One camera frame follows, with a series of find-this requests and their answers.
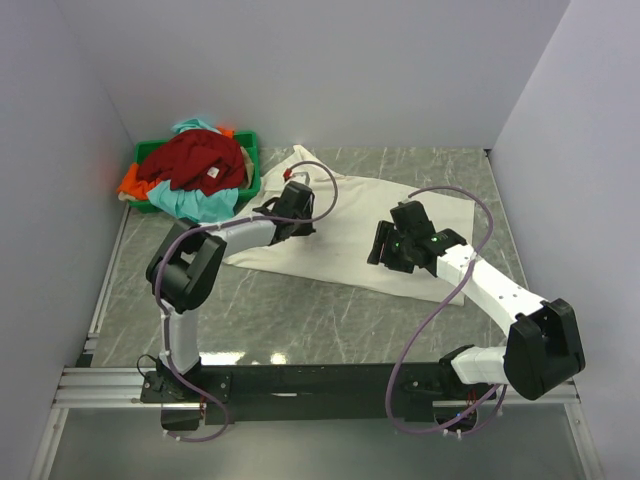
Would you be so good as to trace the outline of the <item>cream white t-shirt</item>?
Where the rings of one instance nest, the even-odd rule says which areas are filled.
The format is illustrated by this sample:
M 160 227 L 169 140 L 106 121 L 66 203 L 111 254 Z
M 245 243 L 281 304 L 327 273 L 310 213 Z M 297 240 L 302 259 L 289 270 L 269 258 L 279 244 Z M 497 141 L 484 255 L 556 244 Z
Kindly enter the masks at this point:
M 239 215 L 246 215 L 266 200 L 280 194 L 283 173 L 299 161 L 318 161 L 301 145 L 262 176 L 260 193 Z M 327 174 L 317 167 L 304 165 L 316 198 L 314 214 L 323 213 L 333 199 L 333 187 Z M 366 260 L 372 248 L 377 224 L 390 221 L 390 209 L 407 198 L 415 187 L 390 181 L 347 176 L 332 171 L 338 185 L 338 201 L 333 211 L 315 223 L 316 232 L 306 237 L 292 237 L 271 247 L 252 248 L 229 256 L 227 265 L 274 272 L 318 281 L 361 287 L 375 292 L 432 302 L 442 301 L 454 288 L 434 278 L 424 269 L 413 274 L 394 272 Z M 473 236 L 474 203 L 470 200 L 427 192 L 416 197 L 434 223 L 436 231 L 450 228 L 464 239 Z

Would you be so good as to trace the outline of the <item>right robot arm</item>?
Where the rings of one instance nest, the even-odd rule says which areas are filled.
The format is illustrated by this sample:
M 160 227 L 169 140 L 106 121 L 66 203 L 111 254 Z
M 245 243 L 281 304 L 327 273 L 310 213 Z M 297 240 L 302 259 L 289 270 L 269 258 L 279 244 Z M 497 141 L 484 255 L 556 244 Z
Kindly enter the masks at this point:
M 460 399 L 476 384 L 509 385 L 536 400 L 581 372 L 586 360 L 573 307 L 519 286 L 482 259 L 451 229 L 438 231 L 417 201 L 380 221 L 367 259 L 392 271 L 417 268 L 459 288 L 502 330 L 503 347 L 463 346 L 439 364 L 439 387 Z

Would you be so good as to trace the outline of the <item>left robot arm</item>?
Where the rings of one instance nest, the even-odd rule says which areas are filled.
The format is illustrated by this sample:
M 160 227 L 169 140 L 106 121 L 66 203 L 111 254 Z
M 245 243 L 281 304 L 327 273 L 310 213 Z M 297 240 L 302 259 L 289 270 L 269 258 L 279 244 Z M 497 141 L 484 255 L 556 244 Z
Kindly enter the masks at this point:
M 209 297 L 224 259 L 246 250 L 281 243 L 314 232 L 315 195 L 290 181 L 282 193 L 247 216 L 208 227 L 178 221 L 149 263 L 146 278 L 161 311 L 161 363 L 171 370 L 164 389 L 176 401 L 193 399 L 200 378 L 197 345 L 198 309 Z

